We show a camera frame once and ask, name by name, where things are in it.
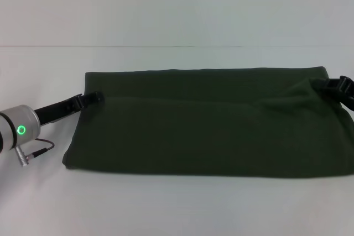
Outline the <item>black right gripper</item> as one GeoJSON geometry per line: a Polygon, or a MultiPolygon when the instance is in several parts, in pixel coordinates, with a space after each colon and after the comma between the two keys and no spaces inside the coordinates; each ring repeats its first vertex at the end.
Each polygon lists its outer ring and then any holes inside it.
{"type": "Polygon", "coordinates": [[[348,109],[354,111],[353,106],[353,80],[347,76],[340,76],[339,78],[315,78],[311,80],[311,85],[315,90],[338,90],[340,102],[348,109]]]}

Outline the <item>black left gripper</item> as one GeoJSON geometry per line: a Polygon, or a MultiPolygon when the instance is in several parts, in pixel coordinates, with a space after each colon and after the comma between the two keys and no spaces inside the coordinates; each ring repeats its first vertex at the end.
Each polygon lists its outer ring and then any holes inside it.
{"type": "Polygon", "coordinates": [[[44,126],[49,123],[57,122],[67,116],[81,111],[84,107],[104,101],[101,92],[92,92],[85,95],[76,95],[62,102],[54,103],[49,106],[36,109],[34,112],[39,118],[39,123],[44,126]]]}

